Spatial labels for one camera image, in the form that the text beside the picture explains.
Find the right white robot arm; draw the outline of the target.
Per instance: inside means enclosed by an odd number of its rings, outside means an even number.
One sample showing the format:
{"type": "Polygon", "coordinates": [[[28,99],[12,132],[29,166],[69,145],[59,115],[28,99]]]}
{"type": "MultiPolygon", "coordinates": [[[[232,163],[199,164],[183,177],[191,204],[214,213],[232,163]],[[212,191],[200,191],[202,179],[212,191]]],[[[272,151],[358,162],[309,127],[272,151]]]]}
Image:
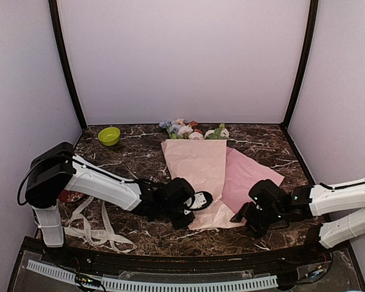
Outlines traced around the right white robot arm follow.
{"type": "Polygon", "coordinates": [[[257,182],[249,191],[252,199],[231,218],[243,221],[255,238],[266,235],[279,221],[299,222],[332,212],[352,210],[335,221],[321,223],[308,230],[305,245],[298,251],[304,264],[311,264],[326,249],[365,234],[365,178],[342,184],[299,186],[287,193],[270,179],[257,182]]]}

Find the blue flower stem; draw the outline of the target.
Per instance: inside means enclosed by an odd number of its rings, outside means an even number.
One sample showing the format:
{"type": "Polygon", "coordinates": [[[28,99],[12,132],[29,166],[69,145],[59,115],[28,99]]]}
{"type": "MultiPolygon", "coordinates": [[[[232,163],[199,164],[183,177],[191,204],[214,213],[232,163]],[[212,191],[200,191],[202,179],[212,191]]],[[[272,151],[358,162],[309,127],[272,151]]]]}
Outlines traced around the blue flower stem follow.
{"type": "Polygon", "coordinates": [[[159,123],[162,129],[165,129],[170,139],[176,139],[179,131],[179,124],[172,120],[163,120],[159,123]]]}

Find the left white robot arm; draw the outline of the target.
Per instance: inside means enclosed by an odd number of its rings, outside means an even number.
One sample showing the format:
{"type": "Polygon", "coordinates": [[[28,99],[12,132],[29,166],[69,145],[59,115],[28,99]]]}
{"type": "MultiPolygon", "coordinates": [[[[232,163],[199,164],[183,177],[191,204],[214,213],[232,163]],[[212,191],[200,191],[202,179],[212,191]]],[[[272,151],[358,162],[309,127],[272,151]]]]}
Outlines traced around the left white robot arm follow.
{"type": "Polygon", "coordinates": [[[64,244],[57,207],[64,190],[92,196],[150,220],[168,219],[175,229],[191,224],[193,212],[200,206],[200,198],[183,178],[166,184],[121,178],[92,165],[74,153],[72,144],[62,142],[31,162],[16,197],[20,206],[32,206],[49,254],[60,265],[69,265],[74,259],[73,250],[64,244]]]}

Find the pink wrapping paper sheet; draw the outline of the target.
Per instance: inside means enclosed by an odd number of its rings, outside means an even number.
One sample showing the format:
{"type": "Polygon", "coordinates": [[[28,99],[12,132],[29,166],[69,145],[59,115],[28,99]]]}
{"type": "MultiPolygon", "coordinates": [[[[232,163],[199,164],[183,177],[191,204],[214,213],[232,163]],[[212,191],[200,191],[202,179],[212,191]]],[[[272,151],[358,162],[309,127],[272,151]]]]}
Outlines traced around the pink wrapping paper sheet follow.
{"type": "Polygon", "coordinates": [[[190,230],[230,229],[242,227],[244,221],[232,223],[231,218],[244,203],[252,201],[249,191],[264,179],[281,185],[284,176],[259,164],[225,140],[167,139],[161,143],[171,178],[186,179],[196,192],[207,191],[213,203],[195,212],[190,230]]]}

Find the white rose stem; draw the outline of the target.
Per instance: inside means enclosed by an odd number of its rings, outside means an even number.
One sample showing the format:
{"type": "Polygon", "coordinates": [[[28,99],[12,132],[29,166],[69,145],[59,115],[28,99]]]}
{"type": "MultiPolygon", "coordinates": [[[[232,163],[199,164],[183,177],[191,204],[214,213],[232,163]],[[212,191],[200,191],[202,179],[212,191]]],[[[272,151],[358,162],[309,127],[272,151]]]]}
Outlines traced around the white rose stem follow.
{"type": "Polygon", "coordinates": [[[218,139],[229,139],[229,131],[224,123],[219,124],[219,126],[214,130],[206,131],[204,138],[210,140],[218,139]]]}
{"type": "Polygon", "coordinates": [[[204,134],[197,129],[185,125],[181,126],[177,132],[178,139],[189,139],[189,140],[203,140],[204,134]]]}

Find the peach and orange flower stem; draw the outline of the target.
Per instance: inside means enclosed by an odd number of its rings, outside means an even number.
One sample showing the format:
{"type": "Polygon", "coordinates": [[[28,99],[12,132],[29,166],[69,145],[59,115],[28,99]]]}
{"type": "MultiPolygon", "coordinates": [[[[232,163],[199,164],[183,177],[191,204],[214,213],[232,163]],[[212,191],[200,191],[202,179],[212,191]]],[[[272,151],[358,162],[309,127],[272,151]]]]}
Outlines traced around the peach and orange flower stem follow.
{"type": "Polygon", "coordinates": [[[178,118],[176,120],[172,121],[172,124],[177,125],[179,127],[190,127],[190,128],[196,128],[198,126],[198,123],[196,121],[186,122],[183,118],[178,118]]]}

